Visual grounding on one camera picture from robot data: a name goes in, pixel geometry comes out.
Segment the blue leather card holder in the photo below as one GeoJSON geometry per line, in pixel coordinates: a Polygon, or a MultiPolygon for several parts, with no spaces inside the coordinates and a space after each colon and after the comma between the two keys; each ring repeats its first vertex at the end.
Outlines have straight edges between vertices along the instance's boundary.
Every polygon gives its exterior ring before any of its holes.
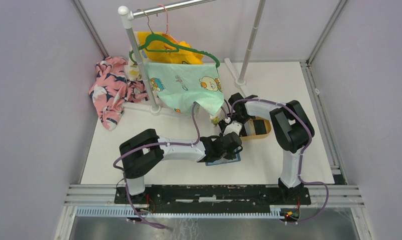
{"type": "Polygon", "coordinates": [[[206,166],[215,166],[215,165],[223,165],[223,164],[230,164],[230,163],[236,163],[241,161],[240,157],[240,152],[243,150],[243,147],[239,147],[234,153],[234,158],[233,159],[226,159],[226,158],[221,158],[219,160],[213,161],[213,162],[206,162],[206,166]]]}

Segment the tan oval card tray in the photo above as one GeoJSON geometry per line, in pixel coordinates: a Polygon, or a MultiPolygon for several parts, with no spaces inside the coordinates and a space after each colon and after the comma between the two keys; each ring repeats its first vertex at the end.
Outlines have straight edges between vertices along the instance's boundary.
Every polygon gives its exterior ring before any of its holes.
{"type": "Polygon", "coordinates": [[[271,122],[261,117],[247,121],[239,134],[242,140],[266,138],[272,130],[271,122]]]}

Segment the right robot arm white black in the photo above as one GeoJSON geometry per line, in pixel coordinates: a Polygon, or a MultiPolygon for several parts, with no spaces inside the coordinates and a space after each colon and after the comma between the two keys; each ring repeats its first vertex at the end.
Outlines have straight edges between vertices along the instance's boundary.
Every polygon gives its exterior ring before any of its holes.
{"type": "Polygon", "coordinates": [[[282,173],[278,179],[278,199],[290,204],[298,197],[303,188],[301,168],[306,148],[314,137],[314,128],[302,105],[297,100],[278,103],[260,99],[256,95],[243,97],[235,93],[229,99],[231,110],[218,125],[221,135],[231,132],[240,133],[243,125],[254,117],[271,122],[275,138],[283,149],[282,173]]]}

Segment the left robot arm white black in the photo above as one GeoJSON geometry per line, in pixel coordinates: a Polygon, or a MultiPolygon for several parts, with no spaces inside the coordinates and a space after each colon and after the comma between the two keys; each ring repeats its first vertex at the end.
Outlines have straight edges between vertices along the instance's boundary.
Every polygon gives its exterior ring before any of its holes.
{"type": "Polygon", "coordinates": [[[127,198],[134,204],[146,197],[144,176],[161,161],[185,160],[206,165],[237,162],[243,150],[238,134],[202,136],[195,140],[177,140],[147,129],[120,144],[120,157],[113,166],[123,172],[127,198]]]}

